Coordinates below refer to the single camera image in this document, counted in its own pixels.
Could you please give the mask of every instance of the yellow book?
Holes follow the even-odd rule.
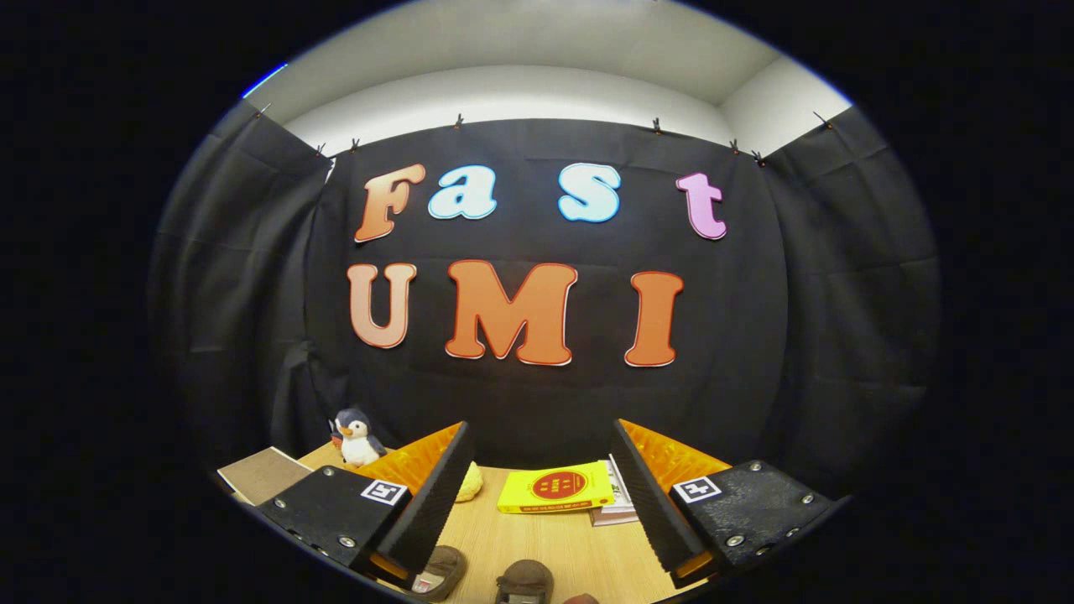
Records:
[[[604,461],[511,472],[496,507],[505,514],[543,514],[599,507],[615,501]]]

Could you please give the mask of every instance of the ceiling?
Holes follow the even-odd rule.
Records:
[[[600,71],[720,105],[779,56],[730,25],[664,0],[419,0],[287,61],[247,100],[271,102],[273,119],[286,124],[404,77],[525,64]]]

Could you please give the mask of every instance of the table surface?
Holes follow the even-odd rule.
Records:
[[[331,442],[299,461],[314,470],[343,468],[343,458]],[[641,522],[593,527],[584,509],[503,514],[496,509],[496,500],[511,471],[480,470],[484,486],[474,499],[451,508],[437,542],[462,551],[468,563],[445,602],[491,604],[496,598],[496,577],[523,559],[537,560],[552,572],[555,583],[549,604],[580,593],[603,604],[648,603],[687,591],[674,589],[671,577],[661,569]]]

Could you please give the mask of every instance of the clip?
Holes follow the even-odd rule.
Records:
[[[827,128],[828,128],[829,130],[831,130],[831,123],[830,123],[830,121],[828,121],[827,119],[825,119],[825,118],[821,117],[821,114],[819,114],[819,113],[817,113],[817,112],[815,112],[815,111],[813,112],[813,115],[817,116],[817,118],[818,118],[818,119],[819,119],[821,121],[823,121],[823,123],[824,123],[824,125],[825,125],[825,126],[826,126],[826,127],[827,127]]]

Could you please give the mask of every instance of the yellow play dough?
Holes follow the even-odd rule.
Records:
[[[482,485],[484,485],[484,479],[481,478],[481,471],[478,470],[477,464],[471,461],[469,469],[466,470],[466,476],[463,477],[463,486],[459,487],[459,494],[455,497],[455,503],[474,499],[474,495],[481,490]]]

